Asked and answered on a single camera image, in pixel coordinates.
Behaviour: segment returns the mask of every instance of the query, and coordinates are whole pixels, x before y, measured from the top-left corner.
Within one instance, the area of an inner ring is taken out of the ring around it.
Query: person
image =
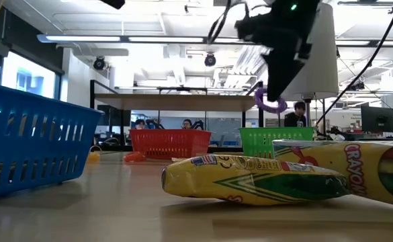
[[[295,112],[291,112],[286,114],[284,117],[284,126],[285,127],[306,127],[306,118],[305,114],[305,103],[304,102],[296,102],[295,103]]]
[[[142,119],[138,119],[135,121],[135,129],[145,129],[145,121]]]
[[[183,129],[191,129],[191,121],[190,121],[190,119],[188,119],[188,118],[186,118],[184,121],[183,121]]]

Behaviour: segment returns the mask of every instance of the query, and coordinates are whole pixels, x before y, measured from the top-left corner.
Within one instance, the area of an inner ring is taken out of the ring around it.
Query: orange object
[[[145,161],[146,157],[141,152],[131,152],[123,157],[124,162],[141,162]]]
[[[151,159],[195,157],[207,153],[211,132],[202,130],[130,130],[134,151]]]

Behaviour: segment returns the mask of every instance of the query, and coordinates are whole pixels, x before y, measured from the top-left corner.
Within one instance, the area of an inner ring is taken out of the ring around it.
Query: glass wall
[[[54,98],[56,73],[10,52],[3,59],[2,85]]]

